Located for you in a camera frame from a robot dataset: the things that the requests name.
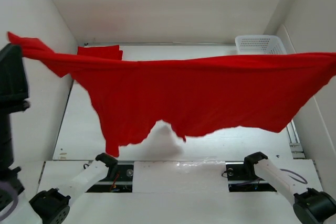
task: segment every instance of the wall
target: wall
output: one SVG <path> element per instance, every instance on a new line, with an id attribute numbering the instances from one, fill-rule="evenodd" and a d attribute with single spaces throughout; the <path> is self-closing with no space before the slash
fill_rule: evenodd
<path id="1" fill-rule="evenodd" d="M 51 0 L 0 0 L 0 47 L 6 32 L 38 37 L 55 51 L 76 53 L 77 44 Z M 31 108 L 12 115 L 17 163 L 51 158 L 70 88 L 38 61 L 24 60 Z"/>
<path id="2" fill-rule="evenodd" d="M 285 27 L 296 52 L 336 51 L 336 0 L 296 0 Z M 303 149 L 316 160 L 323 187 L 336 197 L 336 78 L 297 114 Z"/>
<path id="3" fill-rule="evenodd" d="M 54 0 L 79 43 L 234 42 L 278 27 L 291 0 Z"/>

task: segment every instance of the perforated basket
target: perforated basket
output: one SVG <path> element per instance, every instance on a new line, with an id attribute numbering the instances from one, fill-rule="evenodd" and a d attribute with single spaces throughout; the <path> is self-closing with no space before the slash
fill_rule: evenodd
<path id="1" fill-rule="evenodd" d="M 283 55 L 285 47 L 279 37 L 273 35 L 242 35 L 236 37 L 239 55 Z"/>

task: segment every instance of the folded red cloth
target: folded red cloth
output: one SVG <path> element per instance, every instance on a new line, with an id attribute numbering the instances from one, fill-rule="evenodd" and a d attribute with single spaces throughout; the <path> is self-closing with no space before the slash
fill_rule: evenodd
<path id="1" fill-rule="evenodd" d="M 67 55 L 38 39 L 8 37 L 25 57 L 60 77 L 70 73 L 89 92 L 113 156 L 141 143 L 158 120 L 184 140 L 237 126 L 280 132 L 336 75 L 335 53 L 132 62 L 121 61 L 118 46 Z"/>

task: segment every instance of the red wire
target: red wire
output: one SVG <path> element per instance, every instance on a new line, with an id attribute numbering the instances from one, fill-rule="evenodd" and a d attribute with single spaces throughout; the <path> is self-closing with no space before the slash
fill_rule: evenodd
<path id="1" fill-rule="evenodd" d="M 115 185 L 117 179 L 119 178 L 119 176 L 120 176 L 120 172 L 117 172 L 116 178 L 114 179 L 113 184 L 112 184 L 112 186 L 110 187 L 110 191 L 112 191 L 112 189 L 114 189 L 114 185 Z"/>

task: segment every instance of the red fabric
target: red fabric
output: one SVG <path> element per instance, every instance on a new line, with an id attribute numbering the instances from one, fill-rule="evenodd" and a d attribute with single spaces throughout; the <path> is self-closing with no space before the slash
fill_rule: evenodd
<path id="1" fill-rule="evenodd" d="M 60 77 L 70 73 L 89 92 L 113 156 L 118 146 L 142 142 L 158 120 L 183 139 L 236 126 L 280 132 L 336 75 L 335 53 L 130 62 L 120 60 L 118 47 L 66 55 L 38 39 L 8 36 L 25 57 Z"/>

